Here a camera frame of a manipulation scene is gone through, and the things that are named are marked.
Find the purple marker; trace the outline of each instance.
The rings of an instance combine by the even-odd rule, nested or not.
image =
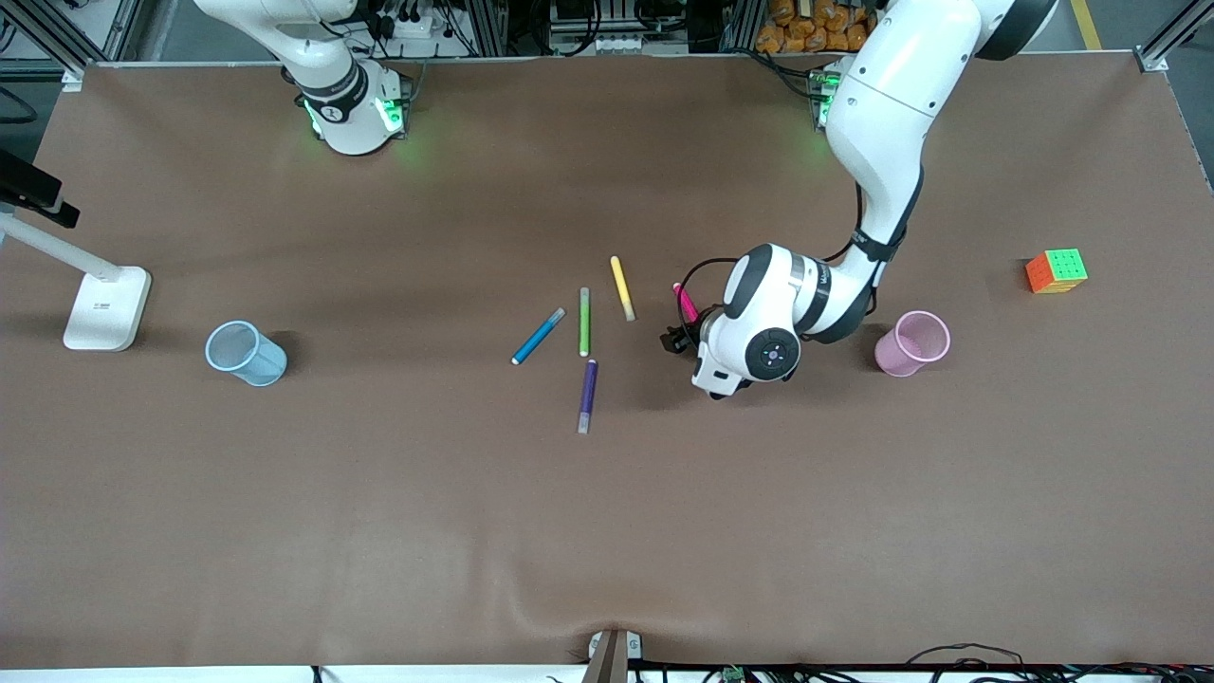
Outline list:
[[[578,434],[590,434],[590,414],[595,410],[595,381],[599,380],[599,362],[586,362],[586,375],[582,380],[582,410],[578,414]]]

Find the yellow marker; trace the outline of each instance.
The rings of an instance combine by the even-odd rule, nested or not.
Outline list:
[[[636,312],[632,309],[632,297],[628,294],[628,283],[624,281],[624,266],[619,264],[619,256],[611,257],[611,272],[615,275],[615,290],[619,291],[619,302],[624,304],[624,319],[632,321]]]

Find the green led light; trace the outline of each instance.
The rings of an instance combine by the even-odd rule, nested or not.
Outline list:
[[[316,120],[316,112],[312,110],[312,104],[310,104],[307,99],[304,101],[304,110],[307,112],[307,118],[312,119],[312,130],[316,131],[317,135],[323,135],[320,132],[320,121]]]
[[[396,132],[401,130],[402,116],[401,116],[401,104],[396,99],[380,99],[375,98],[375,108],[379,109],[380,118],[384,119],[384,126],[387,127],[388,132]]]
[[[830,102],[833,102],[833,101],[834,101],[834,97],[827,97],[826,99],[823,99],[818,104],[818,126],[819,127],[826,127],[826,125],[827,125],[827,114],[830,113]]]

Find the yellow floor line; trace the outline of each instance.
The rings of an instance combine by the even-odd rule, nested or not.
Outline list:
[[[1083,46],[1088,50],[1104,50],[1104,46],[1100,45],[1100,35],[1096,34],[1096,24],[1091,21],[1088,0],[1071,0],[1071,8],[1074,10],[1074,21],[1079,24]]]

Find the pink pen holder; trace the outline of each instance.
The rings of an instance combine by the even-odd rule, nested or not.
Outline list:
[[[944,358],[952,337],[944,320],[927,311],[910,311],[877,343],[877,365],[892,377],[910,377]]]

